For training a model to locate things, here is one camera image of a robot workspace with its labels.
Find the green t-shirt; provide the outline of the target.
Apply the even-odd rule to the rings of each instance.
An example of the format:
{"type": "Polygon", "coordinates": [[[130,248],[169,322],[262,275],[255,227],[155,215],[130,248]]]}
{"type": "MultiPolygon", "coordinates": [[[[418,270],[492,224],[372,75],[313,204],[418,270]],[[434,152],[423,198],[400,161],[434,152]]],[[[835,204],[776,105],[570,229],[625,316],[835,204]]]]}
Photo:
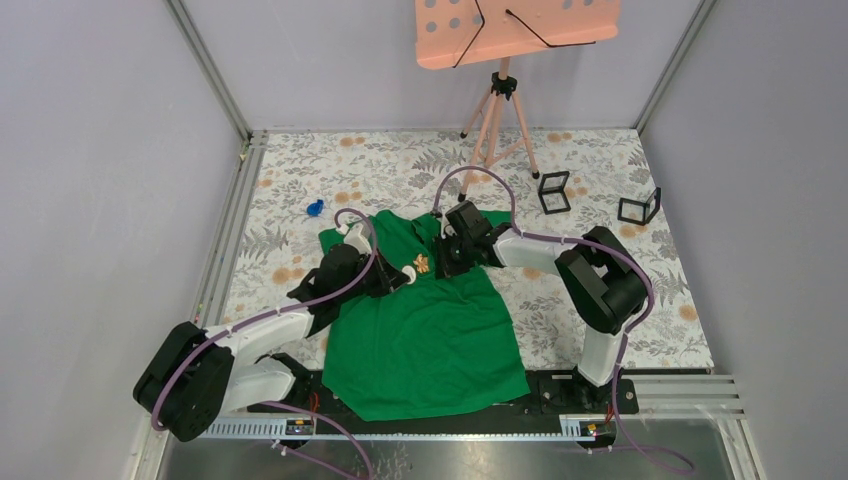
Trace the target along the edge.
{"type": "Polygon", "coordinates": [[[437,279],[430,215],[371,218],[395,267],[419,254],[430,272],[380,298],[346,302],[329,328],[323,383],[366,421],[475,412],[528,393],[512,319],[480,267],[437,279]]]}

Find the black display box frame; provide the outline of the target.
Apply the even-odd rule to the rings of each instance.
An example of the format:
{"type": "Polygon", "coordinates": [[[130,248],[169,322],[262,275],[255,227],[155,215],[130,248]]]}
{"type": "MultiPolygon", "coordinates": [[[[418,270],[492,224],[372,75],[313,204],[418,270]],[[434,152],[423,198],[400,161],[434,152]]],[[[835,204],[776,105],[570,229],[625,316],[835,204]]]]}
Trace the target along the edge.
{"type": "Polygon", "coordinates": [[[572,207],[566,193],[570,172],[544,173],[539,178],[537,196],[545,215],[570,212],[572,207]]]}

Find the black box with ring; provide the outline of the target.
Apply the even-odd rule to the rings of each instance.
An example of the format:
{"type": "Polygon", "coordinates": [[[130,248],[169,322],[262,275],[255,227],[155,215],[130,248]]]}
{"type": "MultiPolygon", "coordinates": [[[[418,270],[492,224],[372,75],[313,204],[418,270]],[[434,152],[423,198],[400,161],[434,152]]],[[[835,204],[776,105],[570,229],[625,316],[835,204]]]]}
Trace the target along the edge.
{"type": "Polygon", "coordinates": [[[661,209],[662,189],[655,187],[644,199],[621,197],[618,201],[617,219],[621,222],[647,226],[661,209]]]}

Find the round orange white brooch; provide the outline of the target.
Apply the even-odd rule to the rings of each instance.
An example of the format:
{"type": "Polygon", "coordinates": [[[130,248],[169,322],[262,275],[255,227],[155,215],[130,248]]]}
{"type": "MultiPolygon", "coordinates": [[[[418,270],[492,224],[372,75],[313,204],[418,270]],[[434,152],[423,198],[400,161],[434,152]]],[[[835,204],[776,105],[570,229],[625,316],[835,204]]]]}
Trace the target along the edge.
{"type": "Polygon", "coordinates": [[[415,269],[413,266],[411,266],[411,265],[406,265],[406,266],[404,266],[404,267],[401,269],[401,272],[402,272],[404,275],[406,275],[406,276],[407,276],[407,278],[408,278],[407,283],[408,283],[409,285],[412,285],[412,284],[414,284],[414,283],[415,283],[415,281],[416,281],[416,279],[417,279],[417,271],[416,271],[416,269],[415,269]]]}

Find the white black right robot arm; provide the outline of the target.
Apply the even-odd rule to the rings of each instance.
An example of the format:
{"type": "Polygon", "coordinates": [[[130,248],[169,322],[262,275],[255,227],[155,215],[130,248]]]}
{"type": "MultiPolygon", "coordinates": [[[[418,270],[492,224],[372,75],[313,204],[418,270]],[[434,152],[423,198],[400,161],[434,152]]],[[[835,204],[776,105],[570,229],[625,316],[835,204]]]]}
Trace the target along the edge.
{"type": "Polygon", "coordinates": [[[494,224],[465,200],[440,219],[434,245],[439,278],[478,266],[559,277],[586,325],[575,402],[597,412],[612,400],[625,334],[634,316],[649,312],[654,294],[644,270],[608,228],[597,226],[578,238],[522,231],[510,221],[494,224]]]}

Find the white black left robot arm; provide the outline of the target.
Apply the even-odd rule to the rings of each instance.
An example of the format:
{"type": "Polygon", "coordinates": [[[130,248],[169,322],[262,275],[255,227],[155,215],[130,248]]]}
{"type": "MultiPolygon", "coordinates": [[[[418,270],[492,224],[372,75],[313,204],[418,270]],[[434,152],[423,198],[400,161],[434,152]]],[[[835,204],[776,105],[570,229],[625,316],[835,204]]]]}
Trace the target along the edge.
{"type": "Polygon", "coordinates": [[[281,306],[239,324],[174,327],[141,374],[133,399],[155,427],[187,442],[222,413],[267,401],[296,411],[310,385],[273,348],[325,330],[350,300],[380,298],[415,282],[414,266],[395,267],[379,252],[337,244],[281,306]]]}

